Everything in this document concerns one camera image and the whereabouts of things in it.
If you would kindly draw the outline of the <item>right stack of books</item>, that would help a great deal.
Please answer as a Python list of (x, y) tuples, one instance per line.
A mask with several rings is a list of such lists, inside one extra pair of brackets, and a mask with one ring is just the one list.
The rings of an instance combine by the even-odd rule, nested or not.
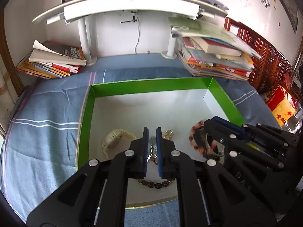
[(182, 17), (169, 18), (174, 50), (192, 76), (247, 81), (255, 70), (253, 58), (262, 56), (222, 27)]

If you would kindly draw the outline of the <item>cream wrist watch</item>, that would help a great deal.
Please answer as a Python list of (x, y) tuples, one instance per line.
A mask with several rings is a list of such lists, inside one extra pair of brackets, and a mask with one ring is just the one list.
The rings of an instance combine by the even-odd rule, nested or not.
[(118, 144), (122, 138), (128, 139), (130, 141), (136, 140), (137, 137), (126, 130), (123, 129), (114, 129), (109, 134), (106, 135), (106, 137), (102, 140), (101, 147), (103, 154), (106, 159), (109, 159), (108, 157), (108, 151), (111, 147)]

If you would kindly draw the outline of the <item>green cardboard box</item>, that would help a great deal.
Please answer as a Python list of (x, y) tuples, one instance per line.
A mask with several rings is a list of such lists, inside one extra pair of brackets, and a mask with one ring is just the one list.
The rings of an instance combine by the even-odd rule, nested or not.
[(90, 159), (106, 161), (129, 148), (122, 139), (107, 154), (102, 140), (113, 130), (141, 138), (144, 128), (154, 141), (156, 129), (172, 130), (176, 149), (203, 161), (194, 150), (189, 133), (196, 123), (219, 116), (236, 125), (244, 119), (220, 85), (212, 78), (149, 79), (90, 86), (83, 106), (77, 166)]

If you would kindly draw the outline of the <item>left stack of books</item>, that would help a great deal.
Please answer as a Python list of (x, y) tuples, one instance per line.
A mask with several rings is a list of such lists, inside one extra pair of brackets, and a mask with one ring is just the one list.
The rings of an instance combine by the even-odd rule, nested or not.
[(17, 71), (42, 79), (63, 79), (77, 74), (87, 60), (80, 47), (35, 40), (33, 49), (18, 63)]

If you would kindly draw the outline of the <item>red and yellow gift bag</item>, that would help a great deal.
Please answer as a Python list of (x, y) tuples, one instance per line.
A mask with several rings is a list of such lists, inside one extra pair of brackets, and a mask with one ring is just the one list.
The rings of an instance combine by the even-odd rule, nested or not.
[(266, 105), (270, 108), (280, 127), (296, 113), (295, 100), (282, 86), (277, 87), (266, 101)]

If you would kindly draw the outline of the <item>red wooden headboard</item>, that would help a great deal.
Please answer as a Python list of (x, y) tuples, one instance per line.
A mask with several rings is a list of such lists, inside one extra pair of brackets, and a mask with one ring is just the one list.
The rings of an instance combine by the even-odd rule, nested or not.
[(250, 85), (260, 94), (276, 89), (283, 80), (284, 73), (292, 72), (292, 65), (279, 50), (257, 32), (227, 17), (224, 28), (231, 31), (232, 26), (238, 29), (237, 36), (261, 55), (261, 59), (252, 58), (255, 69), (249, 77)]

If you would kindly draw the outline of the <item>stack of books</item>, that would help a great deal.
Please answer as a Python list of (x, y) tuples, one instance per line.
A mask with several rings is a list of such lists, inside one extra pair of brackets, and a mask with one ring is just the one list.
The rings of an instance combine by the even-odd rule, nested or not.
[(253, 58), (262, 56), (222, 27), (182, 17), (169, 18), (174, 50), (192, 76), (247, 81), (255, 70)]
[(42, 79), (63, 79), (77, 74), (87, 60), (80, 47), (35, 40), (33, 49), (18, 63), (17, 71)]

